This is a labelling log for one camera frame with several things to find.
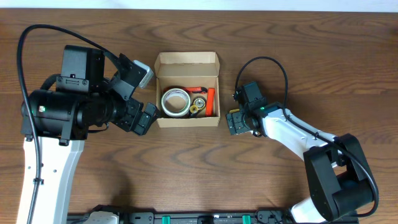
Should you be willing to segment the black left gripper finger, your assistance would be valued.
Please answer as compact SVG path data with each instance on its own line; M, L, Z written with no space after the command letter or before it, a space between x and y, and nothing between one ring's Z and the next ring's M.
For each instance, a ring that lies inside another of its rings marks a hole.
M156 105L148 103L145 110L139 113L137 121L133 125L132 131L139 136L145 135L153 122L155 122L159 117L159 113L160 111Z
M136 88L139 87L144 70L135 65L124 54L117 57L110 52L105 52L104 55L113 63L117 72L110 81L103 84L103 89L106 91L113 90L122 99L129 100Z

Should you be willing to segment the white masking tape roll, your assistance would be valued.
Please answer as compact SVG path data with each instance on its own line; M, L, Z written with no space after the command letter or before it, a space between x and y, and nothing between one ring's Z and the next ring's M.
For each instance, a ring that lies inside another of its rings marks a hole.
M188 114L190 95L181 88L167 90L161 98L164 113L172 118L181 118Z

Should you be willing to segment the red stapler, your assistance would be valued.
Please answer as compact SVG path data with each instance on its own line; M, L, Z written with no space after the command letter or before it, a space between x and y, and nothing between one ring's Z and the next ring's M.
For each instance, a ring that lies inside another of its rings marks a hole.
M205 116L210 117L213 114L213 102L215 98L215 89L209 88L207 93L207 100L206 100L206 110Z

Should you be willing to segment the brown cardboard box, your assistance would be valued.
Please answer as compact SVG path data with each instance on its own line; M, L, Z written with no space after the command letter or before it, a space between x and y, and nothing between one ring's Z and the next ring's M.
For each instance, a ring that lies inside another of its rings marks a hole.
M161 128L217 126L220 121L220 63L216 52L161 52L155 61L157 123ZM162 109L162 96L173 87L214 88L212 115L201 111L195 118L172 118Z

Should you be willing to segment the red utility knife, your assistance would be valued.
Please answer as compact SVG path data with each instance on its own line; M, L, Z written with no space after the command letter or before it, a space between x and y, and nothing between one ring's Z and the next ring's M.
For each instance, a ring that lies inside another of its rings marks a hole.
M197 86L197 87L177 87L177 89L183 90L187 93L192 93L192 94L207 94L208 89L202 86Z

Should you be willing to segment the yellow correction tape dispenser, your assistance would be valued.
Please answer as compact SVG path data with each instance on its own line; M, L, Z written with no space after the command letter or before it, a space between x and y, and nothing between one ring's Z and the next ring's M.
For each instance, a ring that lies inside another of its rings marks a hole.
M189 118L195 118L206 107L206 100L202 96L198 96L193 100L189 108Z

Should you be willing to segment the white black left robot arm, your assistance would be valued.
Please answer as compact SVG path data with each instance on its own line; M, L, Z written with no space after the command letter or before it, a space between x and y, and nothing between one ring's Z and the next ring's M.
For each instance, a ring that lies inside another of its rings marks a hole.
M116 125L145 135L159 110L133 98L151 68L125 55L67 45L62 71L22 107L25 171L18 223L65 223L73 176L90 133Z

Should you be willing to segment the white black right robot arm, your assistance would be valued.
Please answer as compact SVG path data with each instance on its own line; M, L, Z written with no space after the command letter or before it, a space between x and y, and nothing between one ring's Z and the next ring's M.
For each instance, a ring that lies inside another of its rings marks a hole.
M305 163L310 196L290 208L288 222L348 223L359 216L357 209L376 202L376 184L356 137L324 133L282 104L269 104L255 82L238 87L233 97L239 108L226 115L232 135L268 137Z

